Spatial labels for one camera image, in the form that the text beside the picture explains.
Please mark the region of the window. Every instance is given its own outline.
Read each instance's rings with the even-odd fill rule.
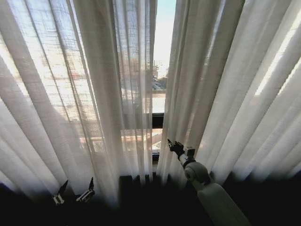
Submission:
[[[152,92],[152,152],[153,172],[157,169],[161,148],[165,108],[167,74],[174,28],[176,0],[158,0],[154,44],[153,92]]]
[[[163,113],[176,0],[158,0],[154,44],[152,112]]]

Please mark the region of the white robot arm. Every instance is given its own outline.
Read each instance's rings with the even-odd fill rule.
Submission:
[[[243,212],[234,203],[227,192],[215,183],[204,165],[193,158],[194,149],[188,148],[185,154],[181,143],[172,144],[169,148],[178,155],[184,168],[186,178],[192,183],[198,193],[198,198],[216,226],[249,226],[251,225]]]

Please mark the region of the sky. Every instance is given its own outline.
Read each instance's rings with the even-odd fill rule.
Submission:
[[[154,60],[169,63],[176,0],[158,0]]]

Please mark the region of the dark floor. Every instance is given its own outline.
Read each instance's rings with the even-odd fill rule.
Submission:
[[[179,190],[169,180],[161,187],[155,177],[153,183],[140,186],[139,179],[120,178],[121,202],[119,210],[111,210],[103,203],[90,202],[84,207],[65,209],[47,202],[33,204],[16,196],[4,187],[0,190],[1,225],[108,225],[108,224],[191,224],[212,225],[196,192],[187,184]],[[230,175],[223,186],[252,225],[301,225],[301,177],[280,182],[255,184],[248,179],[236,183]]]

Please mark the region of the sheer curtain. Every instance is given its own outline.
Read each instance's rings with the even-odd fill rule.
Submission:
[[[68,179],[118,203],[151,178],[154,1],[1,0],[0,180],[32,199]]]
[[[186,180],[166,140],[198,147],[243,3],[240,0],[178,0],[168,70],[162,144],[157,174]]]
[[[227,7],[234,10],[235,7],[242,6],[240,1],[226,0],[219,3],[223,12],[227,12]],[[188,29],[191,24],[190,8],[185,10],[179,4],[177,7],[178,15],[180,12],[184,15],[178,16],[178,19],[183,24],[182,27]],[[205,14],[206,12],[200,11],[197,16]],[[193,65],[211,70],[219,69],[220,73],[216,75],[222,75],[220,82],[217,81],[216,86],[210,86],[212,83],[207,82],[202,73],[197,74],[201,80],[199,83],[202,84],[198,91],[207,88],[208,92],[203,91],[202,95],[185,100],[186,103],[192,102],[193,107],[189,108],[187,114],[194,118],[194,121],[192,124],[191,121],[186,121],[183,127],[179,118],[183,117],[183,111],[187,111],[186,105],[184,108],[184,101],[175,102],[174,99],[182,99],[184,94],[179,97],[179,90],[183,90],[183,93],[190,93],[192,90],[187,85],[189,80],[181,80],[182,72],[175,73],[176,85],[169,87],[171,101],[166,104],[166,112],[170,112],[170,118],[164,122],[163,130],[167,131],[167,137],[173,140],[198,147],[196,160],[212,172],[218,183],[222,184],[231,172],[238,180],[247,177],[256,181],[292,177],[301,170],[301,1],[246,0],[241,15],[239,16],[238,12],[236,15],[239,21],[235,33],[227,31],[228,35],[235,34],[233,41],[226,40],[227,36],[220,39],[216,36],[216,48],[213,45],[213,50],[221,50],[223,43],[228,41],[231,46],[229,54],[223,55],[226,64],[209,67],[210,63],[203,60]],[[193,32],[187,30],[181,36],[181,43],[186,41],[191,33],[195,35],[196,31],[197,29]],[[171,62],[173,67],[181,67],[188,57],[195,58],[194,51],[184,55],[189,43],[193,42],[185,43],[183,52],[181,45],[181,48],[176,48],[178,56],[181,58],[182,54],[183,60],[180,64],[174,64],[175,66]],[[216,61],[218,56],[214,56],[213,53],[214,51],[205,59]],[[215,74],[206,71],[205,75],[213,80]],[[214,99],[212,106],[209,99]],[[207,109],[207,115],[202,117],[201,114],[196,114],[193,110],[195,107],[200,111]],[[199,133],[192,133],[190,127],[198,127]],[[164,176],[169,172],[172,177],[175,175],[174,178],[180,178],[179,173],[177,174],[180,167],[176,157],[171,156],[166,148],[162,152],[164,155],[161,159],[160,174]]]

